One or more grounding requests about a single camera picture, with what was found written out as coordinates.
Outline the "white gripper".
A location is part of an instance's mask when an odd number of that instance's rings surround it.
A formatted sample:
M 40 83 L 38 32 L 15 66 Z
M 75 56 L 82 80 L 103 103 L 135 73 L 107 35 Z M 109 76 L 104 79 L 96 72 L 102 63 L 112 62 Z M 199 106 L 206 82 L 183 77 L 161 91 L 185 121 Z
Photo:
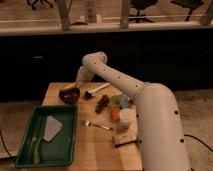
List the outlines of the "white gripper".
M 94 73 L 88 70 L 86 67 L 81 66 L 78 69 L 76 82 L 78 84 L 88 83 L 91 82 L 94 77 Z

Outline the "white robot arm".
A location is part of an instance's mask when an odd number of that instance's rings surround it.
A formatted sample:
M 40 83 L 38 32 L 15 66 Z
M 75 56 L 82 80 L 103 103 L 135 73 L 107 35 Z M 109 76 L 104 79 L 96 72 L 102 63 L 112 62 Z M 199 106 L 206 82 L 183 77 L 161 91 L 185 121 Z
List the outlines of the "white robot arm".
M 129 97 L 136 106 L 142 171 L 191 171 L 180 113 L 172 91 L 160 83 L 142 82 L 107 65 L 107 55 L 82 58 L 76 81 L 98 75 Z

